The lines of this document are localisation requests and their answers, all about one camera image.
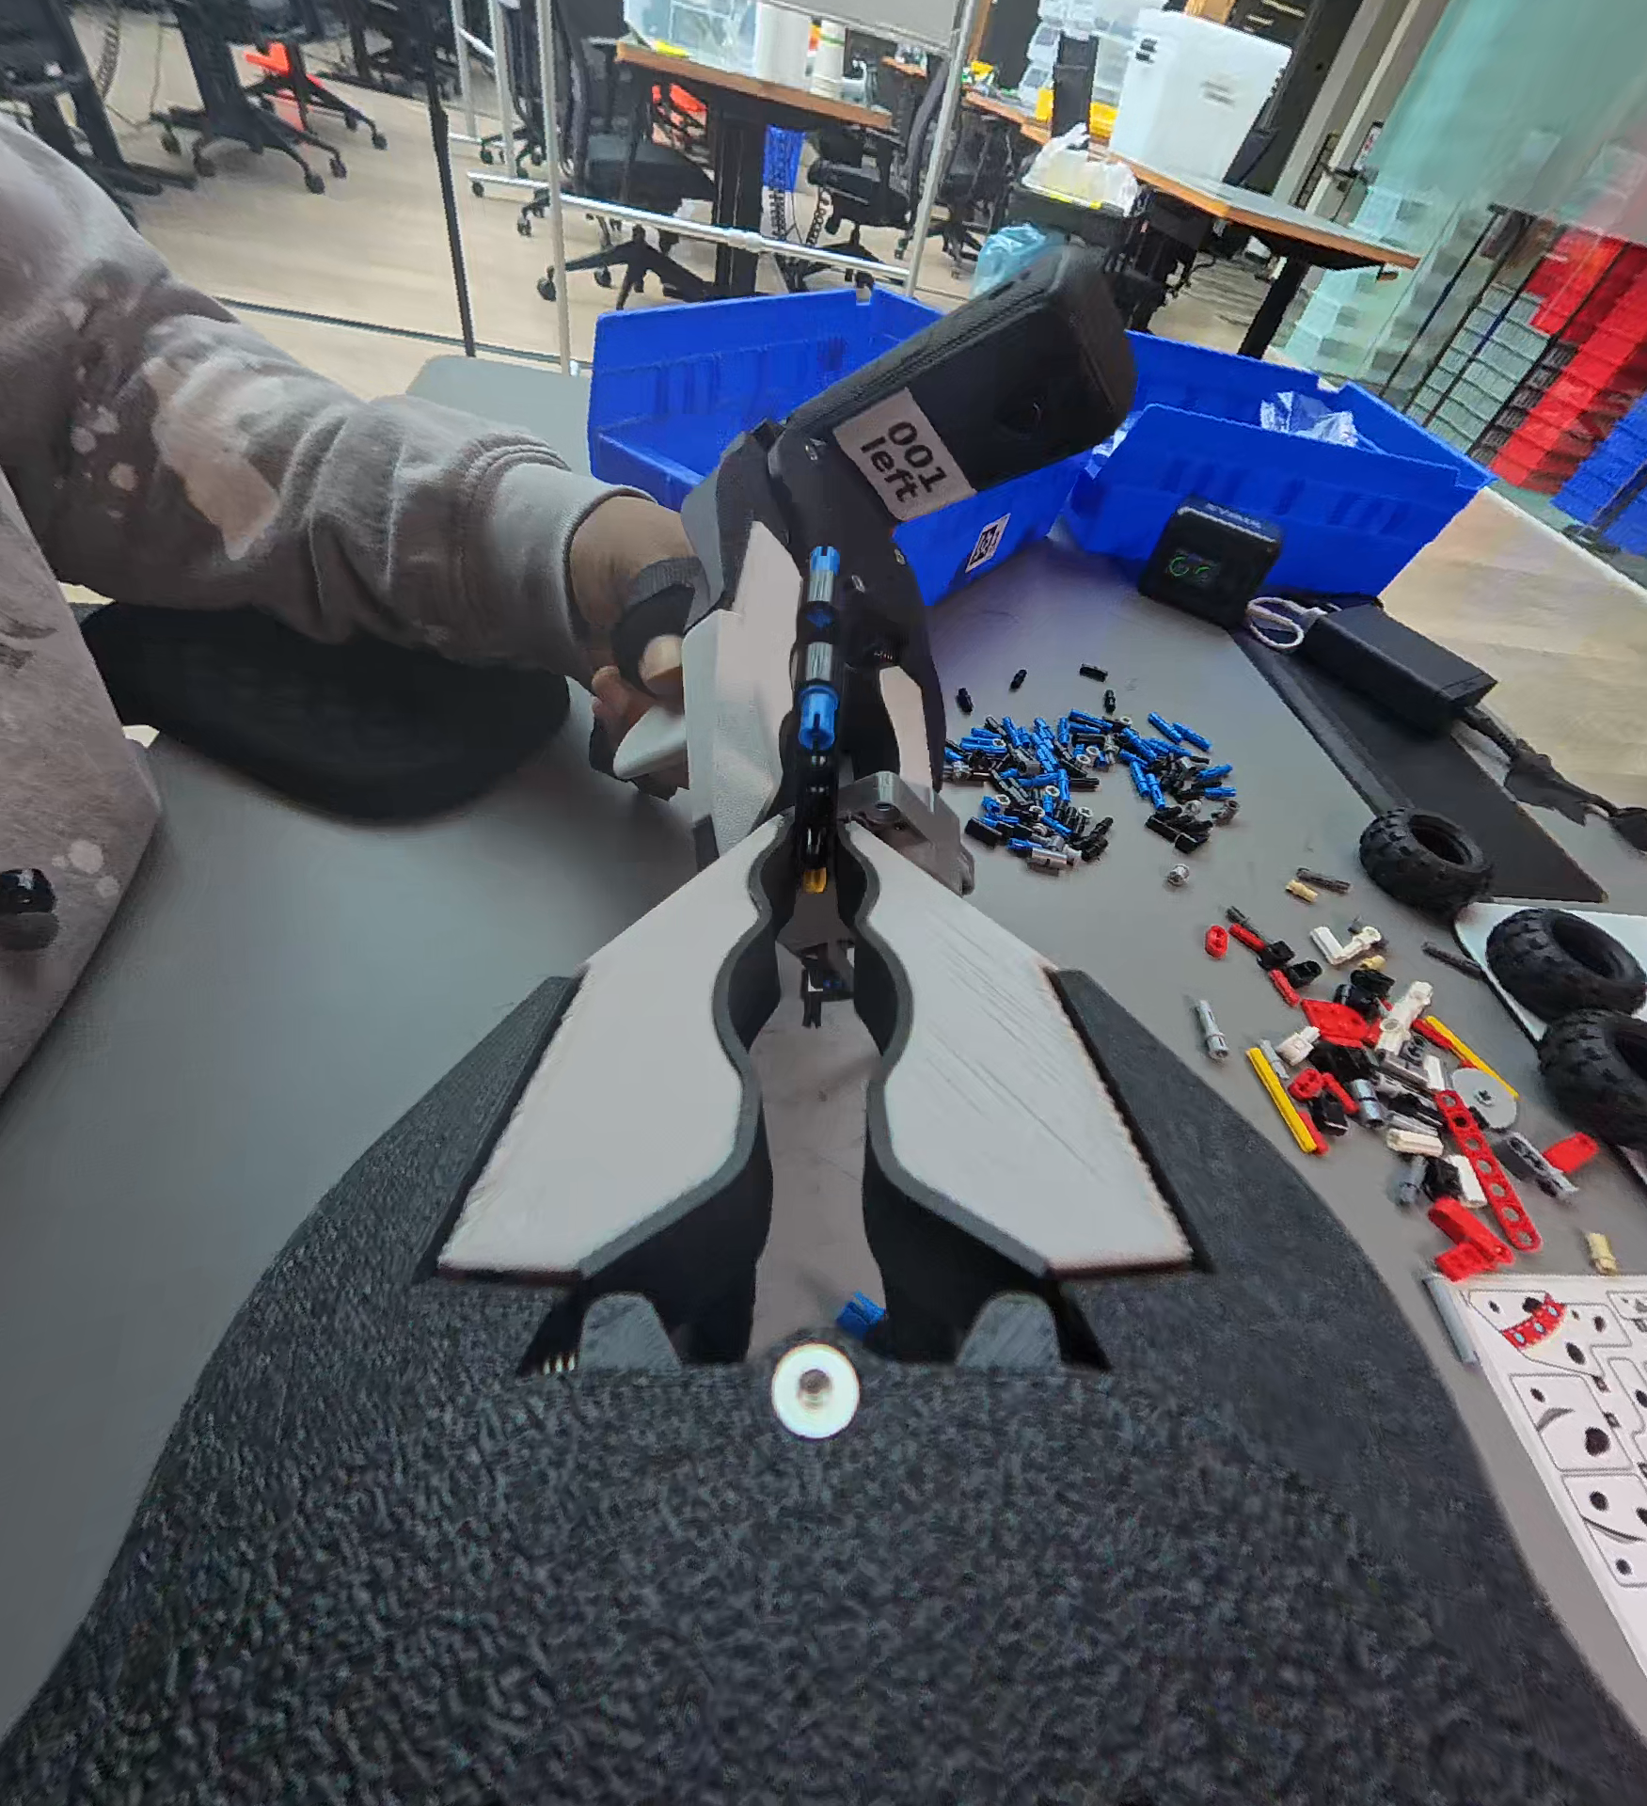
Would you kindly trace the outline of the white sticker sheet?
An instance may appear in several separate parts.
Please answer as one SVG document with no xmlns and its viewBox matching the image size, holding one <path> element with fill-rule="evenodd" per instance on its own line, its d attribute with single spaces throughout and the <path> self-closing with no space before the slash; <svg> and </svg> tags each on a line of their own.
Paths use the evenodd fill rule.
<svg viewBox="0 0 1647 1806">
<path fill-rule="evenodd" d="M 1647 1676 L 1647 1275 L 1483 1275 L 1451 1289 L 1475 1373 Z"/>
</svg>

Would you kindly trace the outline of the person's grey patterned sweatshirt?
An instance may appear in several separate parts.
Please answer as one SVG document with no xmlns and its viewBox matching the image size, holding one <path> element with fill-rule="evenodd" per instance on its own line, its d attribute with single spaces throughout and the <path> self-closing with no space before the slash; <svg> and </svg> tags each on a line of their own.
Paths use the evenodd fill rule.
<svg viewBox="0 0 1647 1806">
<path fill-rule="evenodd" d="M 38 539 L 97 312 L 181 285 L 116 207 L 0 117 L 0 871 L 38 868 L 58 940 L 0 951 L 0 1094 L 105 934 L 158 821 Z"/>
</svg>

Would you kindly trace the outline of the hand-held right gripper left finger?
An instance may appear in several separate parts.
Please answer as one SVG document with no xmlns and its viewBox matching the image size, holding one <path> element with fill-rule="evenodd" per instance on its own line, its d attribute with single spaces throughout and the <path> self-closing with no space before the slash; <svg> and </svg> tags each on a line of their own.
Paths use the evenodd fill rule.
<svg viewBox="0 0 1647 1806">
<path fill-rule="evenodd" d="M 590 1281 L 723 1175 L 745 1080 L 724 1049 L 724 961 L 761 928 L 744 843 L 597 950 L 453 1222 L 440 1273 Z"/>
</svg>

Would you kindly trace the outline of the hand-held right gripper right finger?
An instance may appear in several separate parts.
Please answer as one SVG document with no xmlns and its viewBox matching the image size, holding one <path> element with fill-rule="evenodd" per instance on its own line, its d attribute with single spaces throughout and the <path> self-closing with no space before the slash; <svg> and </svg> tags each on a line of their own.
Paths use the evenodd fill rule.
<svg viewBox="0 0 1647 1806">
<path fill-rule="evenodd" d="M 1061 1000 L 1058 969 L 871 827 L 838 843 L 875 1179 L 1032 1278 L 1195 1250 Z"/>
</svg>

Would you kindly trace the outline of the small black electronic device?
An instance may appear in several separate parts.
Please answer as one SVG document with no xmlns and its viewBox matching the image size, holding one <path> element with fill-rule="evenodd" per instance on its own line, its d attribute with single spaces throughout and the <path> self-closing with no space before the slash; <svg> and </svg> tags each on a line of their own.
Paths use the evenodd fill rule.
<svg viewBox="0 0 1647 1806">
<path fill-rule="evenodd" d="M 1279 524 L 1189 498 L 1175 509 L 1135 588 L 1189 620 L 1241 630 L 1282 550 Z"/>
</svg>

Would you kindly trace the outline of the blue plastic bin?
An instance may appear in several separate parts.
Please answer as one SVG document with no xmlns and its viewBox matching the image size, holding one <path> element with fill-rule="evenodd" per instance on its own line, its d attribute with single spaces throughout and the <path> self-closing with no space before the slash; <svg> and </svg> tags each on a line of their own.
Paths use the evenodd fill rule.
<svg viewBox="0 0 1647 1806">
<path fill-rule="evenodd" d="M 612 312 L 596 329 L 590 470 L 682 509 L 735 436 L 787 419 L 934 321 L 939 309 L 889 285 Z M 925 606 L 1044 539 L 1087 461 L 1085 448 L 901 524 L 896 548 Z"/>
<path fill-rule="evenodd" d="M 1279 589 L 1381 594 L 1495 474 L 1356 384 L 1349 407 L 1381 444 L 1340 449 L 1262 431 L 1274 392 L 1319 392 L 1310 371 L 1128 334 L 1135 399 L 1065 502 L 1065 530 L 1094 556 L 1140 568 L 1189 498 L 1274 522 Z"/>
</svg>

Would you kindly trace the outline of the pile of red white pieces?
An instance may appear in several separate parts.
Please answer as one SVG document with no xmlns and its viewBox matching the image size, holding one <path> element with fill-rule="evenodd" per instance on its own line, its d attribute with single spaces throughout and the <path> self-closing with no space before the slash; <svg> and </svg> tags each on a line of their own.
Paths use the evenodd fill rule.
<svg viewBox="0 0 1647 1806">
<path fill-rule="evenodd" d="M 1197 858 L 1167 872 L 1183 986 L 1214 1004 L 1250 1107 L 1311 1176 L 1356 1181 L 1394 1216 L 1426 1273 L 1446 1281 L 1580 1266 L 1580 1167 L 1530 1106 L 1524 1059 L 1473 1039 L 1443 1014 L 1434 944 L 1401 961 L 1366 916 L 1310 917 L 1340 891 L 1296 875 L 1287 916 L 1200 891 Z"/>
</svg>

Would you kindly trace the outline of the grey desk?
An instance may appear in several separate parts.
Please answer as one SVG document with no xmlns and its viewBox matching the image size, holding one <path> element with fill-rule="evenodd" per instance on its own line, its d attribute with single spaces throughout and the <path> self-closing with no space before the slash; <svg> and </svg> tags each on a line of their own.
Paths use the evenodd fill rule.
<svg viewBox="0 0 1647 1806">
<path fill-rule="evenodd" d="M 346 1253 L 446 1205 L 601 940 L 694 872 L 564 740 L 343 827 L 167 740 L 169 821 L 0 1110 L 8 1803 L 1647 1803 L 1647 1683 L 1411 1281 L 1377 1151 L 1278 1151 L 1187 1000 L 1282 1035 L 1278 928 L 1353 787 L 1225 638 L 1033 553 L 939 610 L 975 684 L 1080 659 L 1247 781 L 1195 899 L 1120 827 L 974 905 L 1080 1008 L 1214 1266 L 1077 1283 L 1107 1371 L 770 1356 L 520 1376 L 555 1299 Z"/>
</svg>

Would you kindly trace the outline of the black grey building block assembly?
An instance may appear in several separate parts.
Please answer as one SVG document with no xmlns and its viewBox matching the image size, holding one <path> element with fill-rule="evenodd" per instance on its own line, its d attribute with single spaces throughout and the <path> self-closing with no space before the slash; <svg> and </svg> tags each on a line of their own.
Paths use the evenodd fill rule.
<svg viewBox="0 0 1647 1806">
<path fill-rule="evenodd" d="M 974 891 L 974 858 L 939 793 L 924 793 L 896 764 L 887 715 L 893 639 L 860 610 L 864 589 L 842 571 L 842 550 L 810 556 L 797 610 L 793 700 L 782 728 L 782 793 L 790 817 L 786 875 L 793 883 L 782 947 L 799 961 L 799 1022 L 820 1028 L 830 1004 L 853 996 L 856 934 L 838 899 L 838 839 L 860 825 L 913 859 L 955 897 Z"/>
</svg>

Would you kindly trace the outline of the shelf of red blue bins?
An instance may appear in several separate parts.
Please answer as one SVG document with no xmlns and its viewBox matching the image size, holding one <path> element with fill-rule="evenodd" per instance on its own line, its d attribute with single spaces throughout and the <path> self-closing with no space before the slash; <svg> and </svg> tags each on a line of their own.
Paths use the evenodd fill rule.
<svg viewBox="0 0 1647 1806">
<path fill-rule="evenodd" d="M 1369 374 L 1570 539 L 1647 560 L 1644 244 L 1495 200 L 1467 211 Z"/>
</svg>

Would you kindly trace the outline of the person's left forearm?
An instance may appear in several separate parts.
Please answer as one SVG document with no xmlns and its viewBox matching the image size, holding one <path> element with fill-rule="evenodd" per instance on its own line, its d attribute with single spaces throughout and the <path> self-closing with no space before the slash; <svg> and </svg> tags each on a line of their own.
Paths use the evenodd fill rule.
<svg viewBox="0 0 1647 1806">
<path fill-rule="evenodd" d="M 38 527 L 58 577 L 586 679 L 572 538 L 637 493 L 415 397 L 364 403 L 182 285 L 104 308 L 78 355 Z"/>
</svg>

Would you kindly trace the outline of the white storage box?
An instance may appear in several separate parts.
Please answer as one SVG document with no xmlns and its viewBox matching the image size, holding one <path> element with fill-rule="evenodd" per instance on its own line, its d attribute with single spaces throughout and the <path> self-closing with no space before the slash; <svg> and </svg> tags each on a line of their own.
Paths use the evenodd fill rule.
<svg viewBox="0 0 1647 1806">
<path fill-rule="evenodd" d="M 1154 169 L 1225 181 L 1278 91 L 1290 48 L 1220 21 L 1142 11 L 1107 148 Z"/>
</svg>

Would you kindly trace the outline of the black toy tyre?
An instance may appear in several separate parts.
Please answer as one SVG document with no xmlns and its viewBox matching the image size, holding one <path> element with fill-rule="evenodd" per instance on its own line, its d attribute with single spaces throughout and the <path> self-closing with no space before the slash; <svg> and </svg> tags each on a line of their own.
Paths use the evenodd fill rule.
<svg viewBox="0 0 1647 1806">
<path fill-rule="evenodd" d="M 1462 825 L 1423 809 L 1373 817 L 1356 839 L 1356 859 L 1386 897 L 1443 924 L 1483 903 L 1495 883 L 1483 846 Z"/>
<path fill-rule="evenodd" d="M 1537 1062 L 1579 1131 L 1647 1156 L 1647 1024 L 1618 1010 L 1570 1014 L 1546 1027 Z"/>
<path fill-rule="evenodd" d="M 1614 934 L 1565 909 L 1517 909 L 1488 932 L 1491 982 L 1543 1024 L 1580 1010 L 1636 1015 L 1647 973 Z"/>
</svg>

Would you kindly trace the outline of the person's left hand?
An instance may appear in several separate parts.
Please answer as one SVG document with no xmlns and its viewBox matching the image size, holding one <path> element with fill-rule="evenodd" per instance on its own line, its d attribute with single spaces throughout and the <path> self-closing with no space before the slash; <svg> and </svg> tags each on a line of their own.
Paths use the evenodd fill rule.
<svg viewBox="0 0 1647 1806">
<path fill-rule="evenodd" d="M 613 494 L 592 509 L 572 538 L 569 581 L 577 639 L 586 665 L 596 723 L 617 747 L 653 707 L 682 707 L 682 639 L 662 635 L 626 678 L 612 655 L 612 630 L 625 616 L 634 580 L 662 560 L 686 559 L 694 546 L 679 512 L 641 494 Z"/>
</svg>

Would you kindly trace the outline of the wooden top office desk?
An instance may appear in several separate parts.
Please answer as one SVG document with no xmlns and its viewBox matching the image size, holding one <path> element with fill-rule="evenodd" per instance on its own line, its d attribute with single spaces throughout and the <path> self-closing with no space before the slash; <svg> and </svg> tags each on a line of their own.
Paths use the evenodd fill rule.
<svg viewBox="0 0 1647 1806">
<path fill-rule="evenodd" d="M 1243 356 L 1263 356 L 1273 349 L 1311 272 L 1373 269 L 1377 281 L 1395 281 L 1423 261 L 1384 234 L 1365 234 L 1225 181 L 1160 169 L 1111 152 L 1103 152 L 1103 162 L 1132 171 L 1128 207 L 1087 207 L 1015 181 L 1007 208 L 1024 226 L 1098 252 L 1118 312 L 1135 331 L 1151 329 L 1168 305 L 1177 277 L 1189 276 L 1220 235 L 1235 244 L 1259 240 L 1278 265 L 1257 315 L 1243 329 Z"/>
<path fill-rule="evenodd" d="M 613 60 L 642 74 L 651 85 L 679 87 L 704 105 L 715 169 L 715 216 L 704 234 L 686 222 L 686 234 L 716 247 L 708 300 L 745 300 L 756 289 L 758 261 L 777 256 L 774 240 L 758 231 L 770 128 L 793 133 L 853 128 L 880 136 L 890 128 L 890 117 L 880 108 L 658 54 L 642 42 L 620 42 Z"/>
</svg>

